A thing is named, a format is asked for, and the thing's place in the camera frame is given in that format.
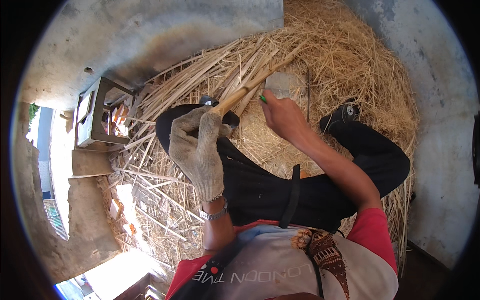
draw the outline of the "metal grate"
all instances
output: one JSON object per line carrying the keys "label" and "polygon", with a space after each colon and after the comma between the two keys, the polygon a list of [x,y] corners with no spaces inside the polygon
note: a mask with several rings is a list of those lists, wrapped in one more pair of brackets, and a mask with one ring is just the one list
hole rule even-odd
{"label": "metal grate", "polygon": [[44,199],[43,209],[47,214],[47,218],[52,224],[55,234],[60,236],[64,240],[68,240],[67,232],[60,218],[59,210],[57,208],[57,202],[55,199]]}

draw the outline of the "wristwatch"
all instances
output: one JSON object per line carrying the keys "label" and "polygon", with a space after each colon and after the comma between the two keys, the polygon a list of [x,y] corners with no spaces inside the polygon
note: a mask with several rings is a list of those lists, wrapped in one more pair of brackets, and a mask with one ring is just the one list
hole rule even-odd
{"label": "wristwatch", "polygon": [[203,207],[200,208],[200,217],[202,219],[204,219],[205,221],[213,221],[213,220],[217,220],[218,218],[220,218],[221,216],[223,216],[224,214],[227,213],[227,206],[228,206],[228,203],[227,203],[227,199],[224,197],[223,198],[225,200],[225,205],[223,206],[222,210],[219,211],[218,213],[215,213],[215,214],[207,214]]}

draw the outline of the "black pants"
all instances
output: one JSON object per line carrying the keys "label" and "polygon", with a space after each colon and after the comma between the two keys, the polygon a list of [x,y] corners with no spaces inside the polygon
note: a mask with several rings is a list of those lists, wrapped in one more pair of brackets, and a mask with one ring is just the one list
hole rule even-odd
{"label": "black pants", "polygon": [[[168,154],[172,121],[198,104],[180,105],[156,120],[156,135]],[[353,162],[373,181],[380,197],[407,178],[410,161],[392,141],[360,122],[339,124],[332,130],[337,141],[350,151]],[[217,150],[223,164],[230,217],[235,226],[258,219],[280,220],[288,204],[292,180],[279,178],[249,160],[228,138],[219,138]],[[341,219],[353,215],[356,206],[325,175],[300,180],[300,198],[291,224],[336,231]]]}

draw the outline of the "person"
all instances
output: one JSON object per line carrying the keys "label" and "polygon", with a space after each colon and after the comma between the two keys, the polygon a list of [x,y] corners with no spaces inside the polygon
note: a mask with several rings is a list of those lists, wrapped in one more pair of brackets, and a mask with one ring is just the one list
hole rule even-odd
{"label": "person", "polygon": [[[295,166],[286,180],[267,172],[226,137],[231,115],[222,122],[211,106],[165,111],[157,137],[195,186],[205,219],[204,255],[178,264],[166,299],[393,299],[397,269],[380,199],[405,180],[409,159],[354,120],[352,100],[319,123],[350,161],[310,128],[294,101],[263,95],[268,127],[325,174],[300,179]],[[335,234],[354,213],[347,238]]]}

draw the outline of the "work glove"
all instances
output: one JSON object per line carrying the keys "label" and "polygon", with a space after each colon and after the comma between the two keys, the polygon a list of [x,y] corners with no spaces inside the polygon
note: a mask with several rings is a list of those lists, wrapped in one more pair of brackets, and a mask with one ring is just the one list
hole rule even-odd
{"label": "work glove", "polygon": [[[202,202],[212,202],[223,193],[223,166],[216,150],[218,137],[227,136],[230,126],[222,117],[208,112],[212,107],[196,108],[172,122],[170,158],[194,185]],[[198,129],[198,138],[189,133]]]}

